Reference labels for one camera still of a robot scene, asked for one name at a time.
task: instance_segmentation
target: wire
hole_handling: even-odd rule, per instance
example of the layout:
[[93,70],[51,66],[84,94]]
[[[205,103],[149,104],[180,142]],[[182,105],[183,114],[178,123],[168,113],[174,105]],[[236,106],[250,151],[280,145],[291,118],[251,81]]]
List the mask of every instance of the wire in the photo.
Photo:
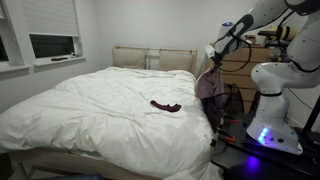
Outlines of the wire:
[[303,102],[290,88],[288,88],[289,91],[291,91],[291,93],[305,106],[307,106],[309,109],[313,110],[310,106],[308,106],[308,104],[306,104],[305,102]]
[[225,70],[225,69],[222,69],[222,68],[219,66],[219,69],[220,69],[221,71],[224,71],[224,72],[237,72],[237,71],[240,71],[241,69],[243,69],[244,67],[246,67],[247,64],[250,62],[250,60],[251,60],[251,55],[252,55],[250,43],[248,43],[247,41],[242,40],[242,39],[240,39],[240,38],[238,38],[237,40],[238,40],[238,41],[242,41],[242,42],[244,42],[244,43],[246,43],[246,44],[248,45],[248,47],[249,47],[249,57],[248,57],[248,60],[247,60],[240,68],[235,69],[235,70]]
[[286,53],[286,50],[281,46],[281,34],[282,34],[282,24],[294,13],[294,11],[291,11],[286,17],[283,18],[283,20],[280,22],[280,24],[277,27],[277,32],[276,32],[276,38],[277,38],[277,42],[279,45],[279,49],[281,52]]

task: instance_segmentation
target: white wall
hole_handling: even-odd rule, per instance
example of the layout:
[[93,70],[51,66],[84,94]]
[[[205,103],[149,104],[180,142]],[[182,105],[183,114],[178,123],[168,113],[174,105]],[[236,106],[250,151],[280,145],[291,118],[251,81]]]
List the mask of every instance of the white wall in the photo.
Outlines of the white wall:
[[97,0],[100,54],[112,65],[115,45],[198,49],[214,42],[221,24],[236,22],[256,0]]
[[76,8],[86,61],[60,68],[44,67],[39,72],[34,72],[33,69],[29,72],[12,72],[13,78],[8,78],[12,75],[10,73],[0,74],[0,113],[22,100],[52,88],[65,79],[100,69],[102,59],[98,55],[94,0],[76,0]]
[[[301,17],[297,14],[293,14],[292,17],[288,19],[287,25],[300,30],[307,19],[307,17]],[[313,108],[320,94],[320,85],[312,89],[292,90],[303,102]],[[303,127],[308,120],[311,110],[302,104],[289,90],[284,90],[284,95],[290,101],[287,118],[288,122]],[[317,121],[312,129],[320,132],[320,116],[318,116]]]

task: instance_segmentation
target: white robot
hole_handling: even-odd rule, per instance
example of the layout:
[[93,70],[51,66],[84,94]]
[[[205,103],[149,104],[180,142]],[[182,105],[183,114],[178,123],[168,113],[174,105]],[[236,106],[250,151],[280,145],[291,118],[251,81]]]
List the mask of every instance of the white robot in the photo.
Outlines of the white robot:
[[291,62],[262,63],[253,68],[251,77],[261,97],[247,133],[265,147],[300,155],[303,149],[297,134],[284,121],[289,102],[281,91],[320,84],[320,0],[259,0],[226,33],[219,33],[211,59],[219,65],[226,54],[240,48],[237,41],[245,32],[275,21],[287,9],[309,18],[287,48]]

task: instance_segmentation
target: white duvet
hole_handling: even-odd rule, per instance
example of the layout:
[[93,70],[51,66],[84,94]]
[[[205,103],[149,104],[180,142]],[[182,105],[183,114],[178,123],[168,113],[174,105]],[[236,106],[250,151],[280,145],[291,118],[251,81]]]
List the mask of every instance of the white duvet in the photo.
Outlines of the white duvet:
[[[185,71],[115,67],[71,78],[0,115],[0,153],[80,150],[140,174],[214,179],[213,133],[194,82]],[[151,100],[182,108],[170,113]]]

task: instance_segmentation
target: window sill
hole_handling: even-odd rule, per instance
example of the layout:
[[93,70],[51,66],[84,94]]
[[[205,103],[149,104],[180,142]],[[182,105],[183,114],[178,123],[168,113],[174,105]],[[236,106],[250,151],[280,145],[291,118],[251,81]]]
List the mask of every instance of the window sill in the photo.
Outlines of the window sill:
[[47,66],[47,65],[53,65],[53,64],[63,64],[63,63],[67,63],[67,62],[81,61],[81,60],[85,60],[85,59],[86,59],[85,56],[69,58],[69,59],[65,59],[65,60],[61,60],[61,61],[51,61],[51,58],[41,58],[41,59],[36,59],[34,66],[41,67],[41,66]]
[[0,73],[19,71],[23,69],[29,69],[31,66],[9,66],[7,63],[1,63],[0,65]]

